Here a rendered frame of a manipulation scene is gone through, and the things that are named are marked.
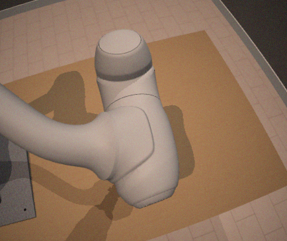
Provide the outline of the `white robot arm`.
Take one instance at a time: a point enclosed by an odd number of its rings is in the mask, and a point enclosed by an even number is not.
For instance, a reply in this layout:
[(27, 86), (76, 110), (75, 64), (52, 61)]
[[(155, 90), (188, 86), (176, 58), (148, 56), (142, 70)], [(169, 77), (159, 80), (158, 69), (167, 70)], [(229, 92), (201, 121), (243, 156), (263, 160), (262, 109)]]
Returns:
[(128, 29), (103, 35), (95, 71), (104, 112), (87, 124), (53, 120), (0, 83), (0, 135), (45, 160), (93, 171), (137, 209), (171, 197), (179, 157), (144, 38)]

